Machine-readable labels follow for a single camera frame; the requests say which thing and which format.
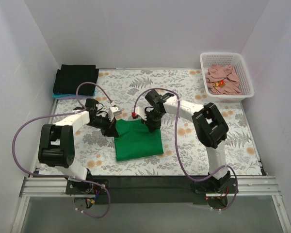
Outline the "green t shirt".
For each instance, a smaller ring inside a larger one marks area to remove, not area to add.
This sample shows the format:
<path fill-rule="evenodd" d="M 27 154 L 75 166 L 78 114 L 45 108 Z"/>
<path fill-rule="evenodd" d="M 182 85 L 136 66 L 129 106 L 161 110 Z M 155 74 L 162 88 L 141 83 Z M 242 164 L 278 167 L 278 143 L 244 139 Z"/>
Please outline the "green t shirt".
<path fill-rule="evenodd" d="M 134 160 L 163 153 L 160 130 L 150 132 L 141 120 L 119 120 L 115 128 L 118 137 L 114 139 L 118 162 Z"/>

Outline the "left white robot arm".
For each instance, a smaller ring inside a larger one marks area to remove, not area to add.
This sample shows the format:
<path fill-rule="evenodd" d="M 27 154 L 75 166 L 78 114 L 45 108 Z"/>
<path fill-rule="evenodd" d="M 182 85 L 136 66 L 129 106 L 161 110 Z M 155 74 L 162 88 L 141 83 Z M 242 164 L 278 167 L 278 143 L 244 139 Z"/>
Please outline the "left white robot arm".
<path fill-rule="evenodd" d="M 67 178 L 77 182 L 77 189 L 83 194 L 89 194 L 94 187 L 87 176 L 89 170 L 75 159 L 75 133 L 84 126 L 100 129 L 103 136 L 118 137 L 115 128 L 116 116 L 122 114 L 114 103 L 102 116 L 98 109 L 99 102 L 87 99 L 84 106 L 76 107 L 73 114 L 68 115 L 54 124 L 45 124 L 41 129 L 38 160 L 39 163 L 54 167 Z"/>

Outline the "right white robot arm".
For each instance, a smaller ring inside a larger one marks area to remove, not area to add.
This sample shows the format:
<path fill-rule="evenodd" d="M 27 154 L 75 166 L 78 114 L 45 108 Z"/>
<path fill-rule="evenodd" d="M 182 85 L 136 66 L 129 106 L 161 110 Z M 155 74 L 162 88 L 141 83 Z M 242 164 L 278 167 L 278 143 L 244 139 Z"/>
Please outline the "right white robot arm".
<path fill-rule="evenodd" d="M 176 121 L 184 118 L 192 122 L 199 142 L 206 148 L 209 173 L 204 178 L 195 179 L 187 173 L 183 164 L 180 164 L 180 167 L 185 176 L 194 183 L 199 183 L 204 189 L 215 193 L 223 192 L 230 179 L 225 156 L 225 140 L 229 128 L 217 106 L 211 102 L 201 105 L 181 100 L 179 95 L 171 90 L 160 95 L 151 88 L 143 94 L 151 110 L 134 105 L 132 117 L 140 117 L 150 132 L 160 129 L 161 119 L 165 114 L 174 114 Z"/>

